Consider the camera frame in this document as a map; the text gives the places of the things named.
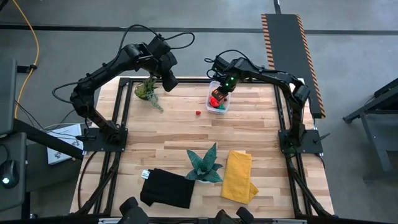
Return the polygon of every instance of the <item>wooden table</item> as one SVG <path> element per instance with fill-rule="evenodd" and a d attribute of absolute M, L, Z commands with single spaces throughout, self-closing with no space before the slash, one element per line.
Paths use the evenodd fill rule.
<path fill-rule="evenodd" d="M 112 117 L 118 83 L 119 78 L 115 78 L 101 88 L 96 109 L 106 119 Z M 159 104 L 164 108 L 163 113 L 148 101 L 132 95 L 127 119 L 129 137 L 119 167 L 112 216 L 121 216 L 120 204 L 135 196 L 150 217 L 215 217 L 220 209 L 235 217 L 241 206 L 248 208 L 256 218 L 294 217 L 286 163 L 277 137 L 280 127 L 272 85 L 239 84 L 231 95 L 231 105 L 225 115 L 207 112 L 205 99 L 208 84 L 205 83 L 180 83 L 169 93 L 163 88 L 158 88 L 155 92 L 159 96 Z M 124 107 L 124 96 L 120 114 Z M 201 111 L 201 115 L 197 116 L 196 110 Z M 304 123 L 307 129 L 313 128 L 308 103 Z M 215 142 L 218 143 L 216 162 L 224 166 L 230 150 L 252 155 L 251 180 L 259 193 L 249 205 L 220 197 L 222 183 L 196 182 L 190 209 L 160 203 L 148 207 L 139 200 L 144 183 L 142 170 L 160 168 L 186 175 L 192 169 L 186 149 L 203 156 Z M 87 201 L 98 185 L 103 156 L 104 153 L 97 153 L 88 165 L 81 187 L 82 203 Z M 333 213 L 321 160 L 304 154 L 303 164 L 309 189 L 325 209 Z M 218 173 L 223 177 L 224 168 Z M 297 188 L 300 208 L 304 211 L 302 193 L 298 186 Z M 107 191 L 104 191 L 101 210 L 105 205 Z M 77 208 L 75 192 L 71 212 Z"/>

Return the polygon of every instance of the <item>black cloth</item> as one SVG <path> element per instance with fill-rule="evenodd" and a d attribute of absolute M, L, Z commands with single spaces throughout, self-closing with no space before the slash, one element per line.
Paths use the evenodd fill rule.
<path fill-rule="evenodd" d="M 151 206 L 154 202 L 173 205 L 180 208 L 189 208 L 194 180 L 167 172 L 162 169 L 149 170 L 140 194 L 142 202 Z"/>

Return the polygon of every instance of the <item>yellow towel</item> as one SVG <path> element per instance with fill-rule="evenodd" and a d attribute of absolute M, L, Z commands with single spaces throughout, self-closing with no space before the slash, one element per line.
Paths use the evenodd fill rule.
<path fill-rule="evenodd" d="M 250 182 L 251 155 L 230 151 L 225 167 L 221 196 L 248 204 L 258 193 L 258 189 Z"/>

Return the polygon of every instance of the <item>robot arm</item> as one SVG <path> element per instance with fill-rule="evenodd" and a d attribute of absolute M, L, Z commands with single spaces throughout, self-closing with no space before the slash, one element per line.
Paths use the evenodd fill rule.
<path fill-rule="evenodd" d="M 227 62 L 218 56 L 212 62 L 212 70 L 218 74 L 213 78 L 221 83 L 212 93 L 212 96 L 218 101 L 234 91 L 238 83 L 252 80 L 253 78 L 277 85 L 282 90 L 287 103 L 292 109 L 292 125 L 287 136 L 287 143 L 293 147 L 301 145 L 305 134 L 305 126 L 302 123 L 303 109 L 310 94 L 307 86 L 293 75 L 258 67 L 247 58 L 240 57 Z M 293 92 L 290 90 L 290 83 L 295 85 Z"/>
<path fill-rule="evenodd" d="M 117 144 L 120 140 L 119 128 L 95 110 L 95 90 L 122 72 L 138 71 L 140 68 L 156 78 L 161 78 L 166 91 L 172 90 L 178 84 L 171 71 L 177 60 L 170 49 L 168 43 L 159 37 L 154 37 L 149 45 L 142 43 L 124 46 L 112 61 L 103 63 L 101 68 L 91 74 L 87 73 L 85 78 L 78 81 L 70 96 L 77 114 L 94 122 L 107 142 Z"/>

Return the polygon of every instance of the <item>artificial plant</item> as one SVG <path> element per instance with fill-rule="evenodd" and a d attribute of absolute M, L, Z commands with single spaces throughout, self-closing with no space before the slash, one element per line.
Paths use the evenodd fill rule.
<path fill-rule="evenodd" d="M 153 77 L 149 77 L 136 86 L 134 93 L 142 100 L 149 100 L 155 108 L 163 112 L 163 108 L 157 103 L 159 99 L 154 91 L 157 88 L 155 83 L 156 80 Z"/>
<path fill-rule="evenodd" d="M 193 151 L 187 150 L 193 170 L 191 170 L 185 178 L 188 180 L 202 180 L 212 183 L 222 182 L 223 180 L 217 174 L 217 170 L 221 168 L 222 165 L 215 163 L 217 159 L 216 148 L 217 145 L 214 143 L 214 145 L 206 152 L 203 159 Z"/>

